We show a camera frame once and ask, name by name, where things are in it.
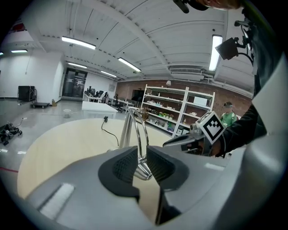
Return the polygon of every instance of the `floor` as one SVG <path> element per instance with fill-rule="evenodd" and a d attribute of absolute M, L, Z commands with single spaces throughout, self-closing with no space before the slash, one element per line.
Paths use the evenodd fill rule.
<path fill-rule="evenodd" d="M 0 111 L 9 110 L 11 105 L 14 106 L 15 103 L 17 103 L 16 100 L 0 102 Z M 81 106 L 82 102 L 61 100 L 56 107 L 29 108 L 17 115 L 15 119 L 9 120 L 15 126 L 22 121 L 19 128 L 23 134 L 20 137 L 12 138 L 6 146 L 0 143 L 0 178 L 8 191 L 17 193 L 17 173 L 29 146 L 51 128 L 69 121 L 82 119 Z M 70 118 L 63 117 L 64 109 L 71 110 Z M 116 115 L 116 119 L 124 120 L 125 118 L 125 112 L 118 112 Z"/>

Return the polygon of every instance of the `ceiling light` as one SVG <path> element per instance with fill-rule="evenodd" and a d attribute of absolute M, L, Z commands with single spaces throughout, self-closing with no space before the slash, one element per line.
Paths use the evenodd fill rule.
<path fill-rule="evenodd" d="M 90 49 L 96 49 L 95 45 L 92 45 L 92 44 L 89 44 L 87 42 L 80 41 L 80 40 L 77 40 L 77 39 L 74 39 L 74 38 L 68 38 L 68 37 L 62 36 L 62 41 L 66 41 L 66 42 L 69 42 L 69 43 L 85 46 L 85 47 L 90 48 Z"/>
<path fill-rule="evenodd" d="M 26 49 L 20 49 L 20 50 L 11 50 L 13 53 L 27 53 Z"/>
<path fill-rule="evenodd" d="M 76 67 L 81 67 L 81 68 L 87 69 L 86 66 L 82 66 L 82 65 L 78 65 L 78 64 L 74 64 L 74 63 L 70 63 L 70 62 L 68 62 L 68 65 L 76 66 Z"/>
<path fill-rule="evenodd" d="M 123 58 L 118 58 L 119 61 L 121 61 L 122 63 L 124 63 L 125 65 L 129 66 L 130 68 L 132 68 L 133 70 L 136 70 L 137 72 L 141 72 L 140 69 L 138 69 L 136 66 L 132 65 L 131 63 L 129 63 L 128 61 L 124 60 Z"/>
<path fill-rule="evenodd" d="M 113 74 L 109 74 L 109 73 L 107 73 L 107 72 L 105 72 L 105 71 L 101 71 L 101 73 L 104 73 L 104 74 L 110 75 L 110 76 L 112 76 L 112 77 L 117 77 L 117 76 L 115 76 L 115 75 L 113 75 Z"/>
<path fill-rule="evenodd" d="M 214 71 L 216 69 L 218 59 L 219 59 L 219 53 L 217 52 L 215 47 L 222 43 L 223 38 L 219 35 L 213 35 L 212 40 L 213 40 L 212 53 L 211 53 L 211 60 L 210 60 L 210 65 L 209 65 L 210 71 Z"/>

